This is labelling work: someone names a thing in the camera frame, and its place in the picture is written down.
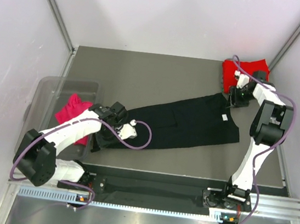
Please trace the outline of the black t shirt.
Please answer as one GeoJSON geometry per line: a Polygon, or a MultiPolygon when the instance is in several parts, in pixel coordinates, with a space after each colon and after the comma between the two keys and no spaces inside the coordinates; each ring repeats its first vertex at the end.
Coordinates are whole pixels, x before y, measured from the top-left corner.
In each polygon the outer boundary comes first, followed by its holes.
{"type": "Polygon", "coordinates": [[[222,145],[240,141],[239,128],[221,93],[125,110],[120,122],[136,120],[131,146],[148,150],[222,145]]]}

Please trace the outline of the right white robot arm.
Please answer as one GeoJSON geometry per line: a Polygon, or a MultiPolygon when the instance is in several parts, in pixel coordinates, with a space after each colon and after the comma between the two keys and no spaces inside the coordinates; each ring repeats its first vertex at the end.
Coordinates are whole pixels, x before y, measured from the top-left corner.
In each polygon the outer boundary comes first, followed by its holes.
{"type": "Polygon", "coordinates": [[[234,77],[237,84],[229,88],[230,108],[246,107],[251,100],[256,100],[259,110],[249,130],[249,148],[239,168],[218,196],[222,206],[228,209],[246,205],[263,162],[284,141],[293,124],[294,108],[282,102],[273,84],[265,81],[264,76],[266,73],[263,71],[249,76],[236,70],[234,77]]]}

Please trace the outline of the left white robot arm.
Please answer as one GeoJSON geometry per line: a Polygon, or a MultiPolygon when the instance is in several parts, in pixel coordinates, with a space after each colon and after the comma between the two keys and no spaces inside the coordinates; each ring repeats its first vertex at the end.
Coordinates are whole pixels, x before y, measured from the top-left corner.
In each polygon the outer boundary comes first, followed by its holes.
{"type": "Polygon", "coordinates": [[[86,188],[90,178],[84,173],[84,167],[79,162],[57,156],[79,139],[108,127],[113,129],[126,118],[127,110],[119,102],[110,107],[94,104],[54,128],[27,131],[13,159],[10,179],[29,180],[36,187],[49,181],[68,181],[75,188],[86,188]]]}

